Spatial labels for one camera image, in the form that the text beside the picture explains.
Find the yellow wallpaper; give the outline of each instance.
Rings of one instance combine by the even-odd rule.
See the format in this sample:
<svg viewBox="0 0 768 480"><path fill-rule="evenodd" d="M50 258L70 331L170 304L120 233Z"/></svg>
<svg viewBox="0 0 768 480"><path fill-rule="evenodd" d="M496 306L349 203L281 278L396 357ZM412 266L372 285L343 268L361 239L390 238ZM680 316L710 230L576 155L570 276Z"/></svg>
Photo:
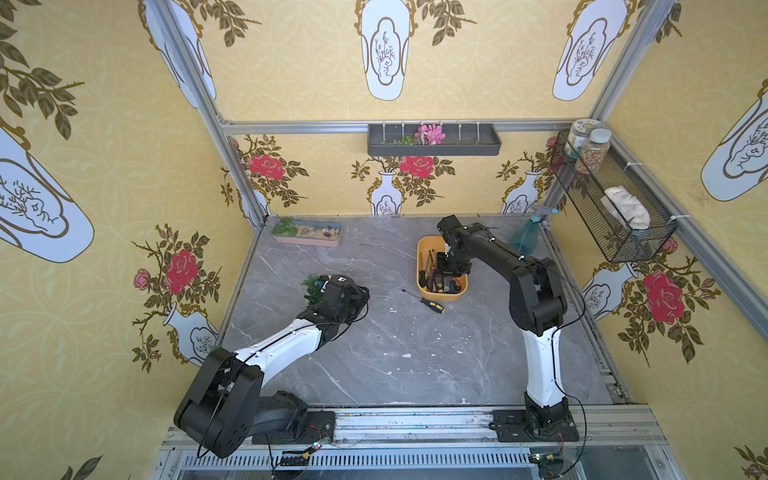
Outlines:
<svg viewBox="0 0 768 480"><path fill-rule="evenodd" d="M142 361L132 362L131 350L141 345L132 321L148 310L134 276L142 268L157 274L158 266L131 241L154 246L155 225L166 222L184 242L195 232L208 236L201 268L221 267L220 299L209 297L203 307L218 325L253 232L237 207L221 201L211 181L220 158L150 45L136 2L14 3L12 20L8 2L0 5L0 35L29 68L4 46L2 74L12 74L15 88L21 79L11 70L45 68L63 80L50 85L55 78L38 71L33 86L54 95L57 108L78 113L65 140L63 120L42 114L47 101L22 104L20 118L9 89L0 118L25 129L29 152L71 195L94 236L67 263L0 241L0 476L61 478L68 466L76 472L103 455L89 478L146 478L197 367L174 358L171 328L160 317L145 339L159 339L152 350L161 357L149 374ZM54 92L73 82L84 82L67 89L74 106Z"/></svg>
<svg viewBox="0 0 768 480"><path fill-rule="evenodd" d="M389 4L386 8L392 11L391 0L377 2ZM234 11L242 15L221 14L223 10L216 9L221 2L213 0L177 3L190 10L197 6L194 22L201 27L217 106L224 118L235 121L583 117L628 37L617 38L607 57L601 57L599 49L593 52L590 68L605 58L594 81L578 99L562 101L553 96L553 81L568 25L574 21L574 10L590 2L418 0L414 3L420 5L415 14L419 26L404 56L402 93L396 100L384 101L374 98L375 88L369 92L353 0L237 0ZM429 15L432 6L448 3L451 8L443 11L451 18L443 21L441 15ZM459 11L455 3L462 5L463 15L454 15ZM626 1L630 11L635 4ZM205 21L200 8L206 7L219 15L206 13ZM428 11L422 20L424 8ZM611 20L608 30L623 27L624 0L598 0L593 8L618 9L621 12L612 15L621 20ZM591 19L593 12L587 15ZM405 16L408 28L407 9ZM628 23L634 25L636 20L634 13ZM432 46L440 30L433 27L446 22L451 22L448 27L458 22L461 28L452 27L453 36L448 33Z"/></svg>
<svg viewBox="0 0 768 480"><path fill-rule="evenodd" d="M722 201L714 195L728 198L742 193L746 188L738 182L748 181L750 175L727 187L733 181L723 176L720 167L719 178L713 182L733 192L725 197L713 188L707 191L701 178L710 155L755 104L758 92L765 90L768 53L760 46L768 41L766 18L768 4L760 1L683 2L682 38L672 34L660 45L651 45L608 123L730 258L768 293L768 257L763 248L768 240L764 227L768 190L757 185ZM761 122L764 119L758 119L754 127ZM761 180L768 162L765 137L757 131L752 139L756 150L750 155L759 165L749 186ZM739 149L733 149L734 157Z"/></svg>
<svg viewBox="0 0 768 480"><path fill-rule="evenodd" d="M553 219L552 230L578 284L587 286L605 258L578 213L572 205L569 207L567 216L557 215ZM675 242L677 245L669 249L674 252L664 254L663 263L680 269L693 255L679 240ZM631 280L644 284L650 275L635 270L638 276ZM710 285L710 275L698 263L693 264L692 271L698 272L702 288ZM693 275L677 273L695 282ZM653 290L657 293L658 286L656 280ZM717 284L709 290L718 291ZM648 305L648 292L640 293L640 301L633 304L633 310ZM671 295L669 301L680 304L678 309L690 311L685 297L676 296L669 288L667 292ZM688 293L687 286L682 292ZM598 325L634 399L650 405L686 476L697 480L742 478L742 468L749 468L751 462L741 458L734 447L743 449L746 444L762 455L763 448L768 446L768 344L726 296L715 295L710 299L700 290L697 295L707 297L704 301L708 308L695 302L695 310L683 312L680 318L667 317L667 323L644 323L648 337L645 352L630 350L628 342L620 338L633 330L625 316L630 312L627 303L632 304L628 302L630 295L624 294L625 306L599 320ZM672 321L681 327L670 325ZM695 357L690 362L681 354L685 340L676 342L670 338L670 332L676 337L677 328L688 326L696 330L703 343L693 342Z"/></svg>
<svg viewBox="0 0 768 480"><path fill-rule="evenodd" d="M515 207L522 210L533 204L537 195L542 198L541 195L554 180L554 176L544 168L546 161L543 156L548 139L556 134L501 133L502 150L496 157L438 157L437 163L433 158L422 158L420 161L425 164L421 170L409 170L415 174L406 175L403 172L400 176L393 175L394 183L401 182L402 185L401 191L395 194L397 201L401 200L400 194L405 198L399 212L435 215L501 213L503 199L514 190L513 187L522 187L525 172L541 170L542 174L534 175L529 180L531 188L517 190L511 199L525 195L525 201L518 199L512 213L516 211ZM263 134L251 135L251 141L245 136L235 138L243 158L243 169L250 175L252 185L260 190L260 193L257 192L258 201L263 203L268 200L269 209L274 214L371 214L369 195L384 178L379 172L387 168L393 172L402 170L402 159L383 158L379 163L369 157L364 134L275 135L273 139L274 147L271 146L272 137L267 137L265 142ZM524 152L533 163L526 160L518 162ZM541 157L539 159L535 158L537 152ZM272 155L274 159L268 160L265 155ZM284 167L277 162L280 158L285 161ZM355 175L355 171L362 168L366 168L363 175ZM438 169L442 170L440 175L437 174ZM420 174L429 176L420 178ZM284 197L289 190L295 195ZM419 205L419 195L424 193L424 202Z"/></svg>

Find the gray marble floor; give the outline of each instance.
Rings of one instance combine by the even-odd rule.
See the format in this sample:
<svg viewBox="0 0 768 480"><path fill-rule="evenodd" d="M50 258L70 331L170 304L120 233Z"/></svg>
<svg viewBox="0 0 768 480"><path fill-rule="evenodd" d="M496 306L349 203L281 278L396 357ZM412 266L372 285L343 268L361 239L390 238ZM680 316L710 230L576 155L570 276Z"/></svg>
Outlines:
<svg viewBox="0 0 768 480"><path fill-rule="evenodd" d="M416 293L419 239L438 235L439 218L340 218L336 248L277 243L270 222L223 346L243 348L282 329L306 307L301 283L309 275L343 273L370 288L368 316L338 341L297 360L271 379L263 395L288 390L319 405L519 405L528 371L522 333L508 310L508 284L478 260L469 290L445 313L432 312L401 289ZM527 221L522 217L462 218L497 227L503 240ZM539 242L535 257L546 257ZM572 307L567 319L576 317ZM608 404L593 350L581 325L561 334L566 392L585 404Z"/></svg>

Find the screwdriver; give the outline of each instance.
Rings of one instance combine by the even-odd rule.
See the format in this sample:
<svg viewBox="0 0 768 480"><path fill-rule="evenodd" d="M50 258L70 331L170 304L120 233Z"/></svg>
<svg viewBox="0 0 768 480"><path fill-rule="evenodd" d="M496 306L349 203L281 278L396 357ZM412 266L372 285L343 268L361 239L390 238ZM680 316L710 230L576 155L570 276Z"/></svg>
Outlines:
<svg viewBox="0 0 768 480"><path fill-rule="evenodd" d="M422 298L422 297L420 297L420 296L418 296L418 295L416 295L414 293L410 293L408 290L405 290L405 289L402 289L402 291L405 292L405 293L408 293L410 296L414 296L414 297L418 298L419 302L424 303L426 306L428 306L429 309L432 312L437 312L437 313L444 313L445 312L445 308L443 308L443 306L440 305L437 302L432 302L431 300L427 300L426 298Z"/></svg>

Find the jar lid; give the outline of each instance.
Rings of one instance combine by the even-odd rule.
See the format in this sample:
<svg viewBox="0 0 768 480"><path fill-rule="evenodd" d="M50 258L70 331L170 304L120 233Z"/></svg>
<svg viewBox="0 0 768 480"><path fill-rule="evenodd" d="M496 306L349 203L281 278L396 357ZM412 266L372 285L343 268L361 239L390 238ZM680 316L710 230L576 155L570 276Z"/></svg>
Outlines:
<svg viewBox="0 0 768 480"><path fill-rule="evenodd" d="M611 131L607 128L595 128L589 134L589 140L596 144L604 144L611 139Z"/></svg>
<svg viewBox="0 0 768 480"><path fill-rule="evenodd" d="M603 128L605 127L605 124L599 120L595 120L593 118L582 118L580 120L576 120L572 125L571 129L576 134L582 134L585 137L589 135L589 132L593 131L595 128Z"/></svg>

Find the glass jar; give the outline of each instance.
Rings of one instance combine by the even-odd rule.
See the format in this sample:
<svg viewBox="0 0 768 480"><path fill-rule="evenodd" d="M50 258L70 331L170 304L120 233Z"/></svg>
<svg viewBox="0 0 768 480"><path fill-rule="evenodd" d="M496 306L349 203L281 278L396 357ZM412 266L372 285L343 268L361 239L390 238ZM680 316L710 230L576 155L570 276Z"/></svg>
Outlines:
<svg viewBox="0 0 768 480"><path fill-rule="evenodd" d="M576 170L586 174L591 171L593 174L598 171L600 164L603 163L605 154L611 148L611 131L606 128L595 128L589 134L589 140L581 145L579 150L579 160L576 161Z"/></svg>

